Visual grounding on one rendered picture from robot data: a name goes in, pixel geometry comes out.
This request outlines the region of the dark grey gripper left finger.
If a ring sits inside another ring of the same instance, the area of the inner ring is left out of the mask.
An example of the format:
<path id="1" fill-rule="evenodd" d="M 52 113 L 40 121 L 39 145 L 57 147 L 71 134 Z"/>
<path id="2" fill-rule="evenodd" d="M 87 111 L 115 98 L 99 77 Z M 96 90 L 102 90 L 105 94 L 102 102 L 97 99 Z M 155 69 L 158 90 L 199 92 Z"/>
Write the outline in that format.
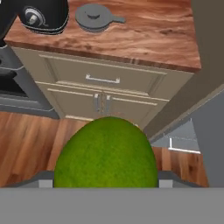
<path id="1" fill-rule="evenodd" d="M 54 171 L 40 171 L 32 178 L 8 185 L 9 188 L 53 188 Z"/>

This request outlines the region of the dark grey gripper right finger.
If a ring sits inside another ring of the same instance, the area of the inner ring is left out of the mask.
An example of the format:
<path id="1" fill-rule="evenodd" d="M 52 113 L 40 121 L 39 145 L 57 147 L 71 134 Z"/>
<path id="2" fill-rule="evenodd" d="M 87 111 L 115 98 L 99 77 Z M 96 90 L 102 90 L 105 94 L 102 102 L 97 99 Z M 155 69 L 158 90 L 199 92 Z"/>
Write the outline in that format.
<path id="1" fill-rule="evenodd" d="M 182 180 L 177 174 L 172 171 L 160 171 L 157 174 L 159 188 L 187 188 L 187 187 L 200 187 L 193 182 Z"/>

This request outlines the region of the green lime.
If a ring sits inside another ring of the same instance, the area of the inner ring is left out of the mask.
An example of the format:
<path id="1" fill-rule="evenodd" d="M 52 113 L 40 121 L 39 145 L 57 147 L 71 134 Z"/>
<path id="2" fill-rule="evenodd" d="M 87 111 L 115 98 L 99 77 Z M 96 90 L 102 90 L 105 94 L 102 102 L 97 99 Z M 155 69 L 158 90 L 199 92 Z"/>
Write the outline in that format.
<path id="1" fill-rule="evenodd" d="M 54 169 L 59 188 L 154 188 L 158 168 L 146 135 L 117 117 L 96 119 L 66 143 Z"/>

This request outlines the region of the beige cupboard door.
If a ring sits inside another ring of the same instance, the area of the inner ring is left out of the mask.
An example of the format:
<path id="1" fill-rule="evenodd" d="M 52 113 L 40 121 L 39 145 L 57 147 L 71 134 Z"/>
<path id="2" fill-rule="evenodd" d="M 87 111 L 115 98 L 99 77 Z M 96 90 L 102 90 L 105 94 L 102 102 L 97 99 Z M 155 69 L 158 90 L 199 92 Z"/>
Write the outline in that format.
<path id="1" fill-rule="evenodd" d="M 56 101 L 66 118 L 94 120 L 102 116 L 102 94 L 89 90 L 59 90 L 48 88 L 47 91 Z M 95 111 L 94 95 L 99 94 L 100 111 Z"/>
<path id="2" fill-rule="evenodd" d="M 111 95 L 110 110 L 105 114 L 106 95 Z M 120 117 L 143 128 L 155 116 L 158 102 L 126 94 L 104 92 L 104 115 Z"/>

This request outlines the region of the grey oven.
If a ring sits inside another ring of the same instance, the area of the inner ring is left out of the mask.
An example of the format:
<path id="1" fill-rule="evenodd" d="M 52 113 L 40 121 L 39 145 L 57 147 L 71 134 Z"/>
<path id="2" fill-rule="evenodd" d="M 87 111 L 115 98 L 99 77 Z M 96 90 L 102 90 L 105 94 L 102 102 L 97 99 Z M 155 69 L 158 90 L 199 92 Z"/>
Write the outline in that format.
<path id="1" fill-rule="evenodd" d="M 4 41 L 0 41 L 0 111 L 60 118 L 19 57 Z"/>

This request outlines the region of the beige drawer front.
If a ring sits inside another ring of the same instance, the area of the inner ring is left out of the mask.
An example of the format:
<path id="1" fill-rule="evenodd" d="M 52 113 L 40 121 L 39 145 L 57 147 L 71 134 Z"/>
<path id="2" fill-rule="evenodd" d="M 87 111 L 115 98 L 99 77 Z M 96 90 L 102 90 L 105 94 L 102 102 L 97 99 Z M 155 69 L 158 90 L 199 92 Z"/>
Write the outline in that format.
<path id="1" fill-rule="evenodd" d="M 155 73 L 144 69 L 112 66 L 80 59 L 66 59 L 40 54 L 50 74 L 58 83 L 78 83 L 105 88 L 116 88 L 134 92 L 153 92 L 165 77 L 165 73 Z M 115 80 L 120 78 L 120 84 L 86 80 L 86 74 L 92 77 Z"/>

